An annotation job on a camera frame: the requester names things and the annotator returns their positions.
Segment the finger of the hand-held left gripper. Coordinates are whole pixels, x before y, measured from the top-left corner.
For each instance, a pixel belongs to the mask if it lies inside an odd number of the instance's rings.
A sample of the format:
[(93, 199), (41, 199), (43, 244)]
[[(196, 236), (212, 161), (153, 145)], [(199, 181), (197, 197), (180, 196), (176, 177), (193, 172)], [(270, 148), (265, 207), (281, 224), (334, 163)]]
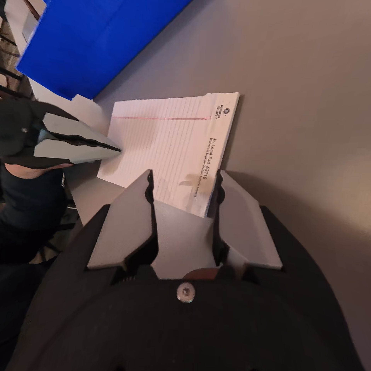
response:
[(114, 151), (121, 151), (115, 142), (80, 120), (46, 113), (43, 123), (54, 136), (61, 135), (72, 141), (86, 142), (89, 146), (96, 144)]
[(121, 152), (102, 146), (73, 145), (64, 141), (44, 139), (35, 146), (34, 156), (58, 160), (69, 160), (73, 164), (105, 160)]

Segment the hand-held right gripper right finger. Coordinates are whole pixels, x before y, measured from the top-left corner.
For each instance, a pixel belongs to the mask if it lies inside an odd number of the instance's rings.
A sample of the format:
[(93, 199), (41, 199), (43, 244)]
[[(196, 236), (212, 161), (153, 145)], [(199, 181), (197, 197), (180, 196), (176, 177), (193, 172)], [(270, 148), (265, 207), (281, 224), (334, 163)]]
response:
[(213, 196), (216, 266), (282, 268), (259, 202), (224, 170), (217, 172)]

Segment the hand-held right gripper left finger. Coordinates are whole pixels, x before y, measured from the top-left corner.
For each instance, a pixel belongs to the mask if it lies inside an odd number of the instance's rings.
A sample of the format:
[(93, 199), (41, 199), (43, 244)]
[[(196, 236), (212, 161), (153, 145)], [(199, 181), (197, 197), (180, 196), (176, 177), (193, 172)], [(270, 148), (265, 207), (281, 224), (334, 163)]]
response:
[(137, 271), (154, 262), (159, 245), (153, 190), (153, 172), (147, 169), (110, 204), (89, 270)]

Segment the white lined notepad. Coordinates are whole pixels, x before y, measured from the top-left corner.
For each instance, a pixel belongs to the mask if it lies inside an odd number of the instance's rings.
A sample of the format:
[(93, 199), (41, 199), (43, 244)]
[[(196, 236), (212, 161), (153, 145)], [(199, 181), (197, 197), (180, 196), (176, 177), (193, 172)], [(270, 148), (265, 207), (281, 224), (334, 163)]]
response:
[(206, 217), (240, 93), (114, 103), (108, 138), (122, 153), (97, 178), (128, 188), (153, 173), (156, 201)]

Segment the person's left hand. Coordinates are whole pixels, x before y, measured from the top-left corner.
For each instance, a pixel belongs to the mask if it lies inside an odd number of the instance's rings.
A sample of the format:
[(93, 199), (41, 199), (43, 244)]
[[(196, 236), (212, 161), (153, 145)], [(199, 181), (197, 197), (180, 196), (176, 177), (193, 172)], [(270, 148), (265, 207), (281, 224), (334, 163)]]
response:
[(73, 165), (74, 164), (60, 164), (45, 169), (33, 169), (16, 164), (5, 164), (5, 168), (10, 174), (20, 179), (36, 179), (42, 176), (43, 174), (48, 173), (49, 171), (55, 169), (65, 169), (72, 167)]

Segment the person's dark clothing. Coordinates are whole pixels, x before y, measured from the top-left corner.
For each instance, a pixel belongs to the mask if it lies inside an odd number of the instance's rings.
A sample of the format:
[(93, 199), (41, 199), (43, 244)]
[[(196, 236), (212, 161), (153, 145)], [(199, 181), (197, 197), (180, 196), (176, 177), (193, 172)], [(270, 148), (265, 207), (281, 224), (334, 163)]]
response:
[(55, 169), (36, 179), (20, 179), (1, 166), (1, 296), (33, 290), (50, 267), (30, 261), (54, 236), (67, 208), (63, 175), (63, 169)]

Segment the blue plastic bin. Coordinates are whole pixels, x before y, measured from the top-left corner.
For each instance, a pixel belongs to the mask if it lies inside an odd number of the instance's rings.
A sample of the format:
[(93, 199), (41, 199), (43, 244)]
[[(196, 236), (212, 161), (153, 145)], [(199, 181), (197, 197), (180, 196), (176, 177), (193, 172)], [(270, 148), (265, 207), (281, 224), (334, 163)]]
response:
[(92, 100), (190, 2), (49, 1), (17, 70), (67, 100)]

